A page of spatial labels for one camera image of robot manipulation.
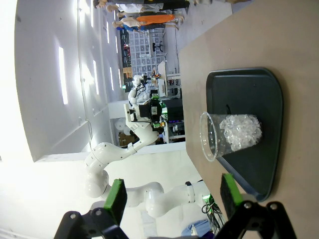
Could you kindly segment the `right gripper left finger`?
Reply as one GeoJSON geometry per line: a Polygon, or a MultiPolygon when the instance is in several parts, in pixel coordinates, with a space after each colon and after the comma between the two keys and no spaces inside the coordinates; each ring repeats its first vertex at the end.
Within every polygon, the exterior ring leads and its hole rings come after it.
{"type": "Polygon", "coordinates": [[[66,212],[56,231],[56,239],[126,239],[120,228],[127,202],[123,179],[116,179],[103,207],[89,210],[82,215],[77,211],[66,212]]]}

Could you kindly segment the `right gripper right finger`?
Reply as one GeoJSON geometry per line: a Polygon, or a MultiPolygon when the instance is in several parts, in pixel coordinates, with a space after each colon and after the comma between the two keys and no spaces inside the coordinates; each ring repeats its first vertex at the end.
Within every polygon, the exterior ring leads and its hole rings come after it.
{"type": "Polygon", "coordinates": [[[269,202],[261,206],[244,200],[229,173],[222,174],[220,195],[228,221],[216,239],[241,239],[248,231],[257,232],[262,239],[295,239],[297,236],[282,203],[269,202]]]}

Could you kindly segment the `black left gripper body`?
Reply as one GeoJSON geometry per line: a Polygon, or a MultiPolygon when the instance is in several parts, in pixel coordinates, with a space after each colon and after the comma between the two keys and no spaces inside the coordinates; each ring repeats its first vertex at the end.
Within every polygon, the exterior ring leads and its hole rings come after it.
{"type": "Polygon", "coordinates": [[[140,116],[143,118],[155,119],[159,118],[162,114],[161,105],[139,105],[140,116]]]}

